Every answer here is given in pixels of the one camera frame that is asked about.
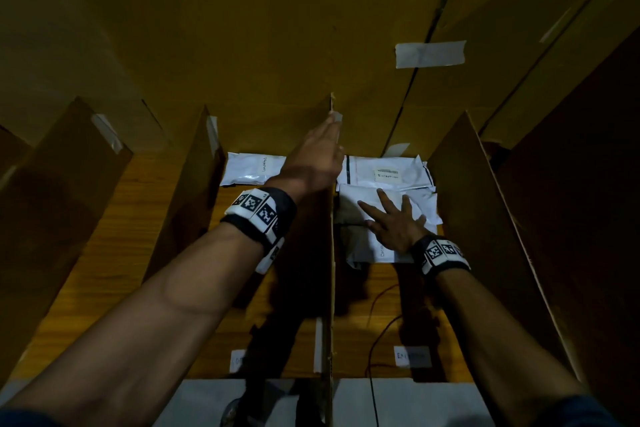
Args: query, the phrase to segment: blue sleeve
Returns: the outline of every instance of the blue sleeve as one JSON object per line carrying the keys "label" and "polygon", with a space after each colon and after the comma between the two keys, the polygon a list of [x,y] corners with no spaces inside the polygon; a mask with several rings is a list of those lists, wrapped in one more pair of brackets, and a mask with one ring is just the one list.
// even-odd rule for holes
{"label": "blue sleeve", "polygon": [[595,399],[580,395],[560,400],[544,411],[531,427],[621,427],[621,425]]}
{"label": "blue sleeve", "polygon": [[62,427],[48,416],[30,410],[0,410],[0,427]]}

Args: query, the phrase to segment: wristband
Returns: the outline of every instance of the wristband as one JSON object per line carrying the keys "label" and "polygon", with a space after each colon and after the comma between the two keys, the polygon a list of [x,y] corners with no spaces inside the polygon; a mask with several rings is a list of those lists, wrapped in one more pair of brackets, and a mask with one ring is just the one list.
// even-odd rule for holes
{"label": "wristband", "polygon": [[409,252],[413,261],[429,279],[448,269],[471,270],[458,245],[444,237],[424,236],[410,248]]}
{"label": "wristband", "polygon": [[266,256],[289,231],[296,212],[293,199],[282,189],[254,188],[243,191],[220,221],[234,225],[249,238],[261,243]]}

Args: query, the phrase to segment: person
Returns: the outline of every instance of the person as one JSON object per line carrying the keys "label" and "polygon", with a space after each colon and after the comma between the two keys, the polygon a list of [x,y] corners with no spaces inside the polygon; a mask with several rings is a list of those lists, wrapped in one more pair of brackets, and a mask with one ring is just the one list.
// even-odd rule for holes
{"label": "person", "polygon": [[[332,114],[287,157],[266,187],[299,203],[335,183],[344,150]],[[427,236],[405,199],[379,190],[384,211],[359,203],[387,248],[408,252]],[[82,334],[0,410],[0,427],[149,425],[265,255],[231,220],[199,238]],[[433,281],[447,303],[480,390],[516,427],[615,426],[603,407],[541,348],[465,268]]]}

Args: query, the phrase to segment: white package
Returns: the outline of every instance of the white package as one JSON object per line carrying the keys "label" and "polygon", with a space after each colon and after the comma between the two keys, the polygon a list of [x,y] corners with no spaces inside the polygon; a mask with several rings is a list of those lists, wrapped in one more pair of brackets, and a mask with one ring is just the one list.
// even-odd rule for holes
{"label": "white package", "polygon": [[410,264],[411,254],[397,253],[382,245],[374,233],[365,227],[340,227],[347,263],[362,269],[362,264]]}
{"label": "white package", "polygon": [[337,179],[342,184],[382,189],[406,190],[433,187],[433,179],[416,157],[357,157],[347,155],[342,161],[342,171]]}
{"label": "white package", "polygon": [[286,157],[281,155],[228,153],[225,175],[220,186],[231,184],[264,184],[280,174]]}
{"label": "white package", "polygon": [[[424,214],[427,219],[424,227],[431,233],[437,234],[436,225],[441,225],[442,220],[438,216],[438,195],[428,188],[410,189],[404,192],[386,190],[385,194],[396,208],[402,208],[402,196],[409,196],[411,202],[411,214],[414,220]],[[363,225],[365,220],[372,220],[372,217],[365,213],[358,205],[358,201],[375,206],[380,211],[384,211],[380,198],[375,188],[360,187],[344,184],[340,186],[338,209],[335,211],[334,222],[338,225]]]}

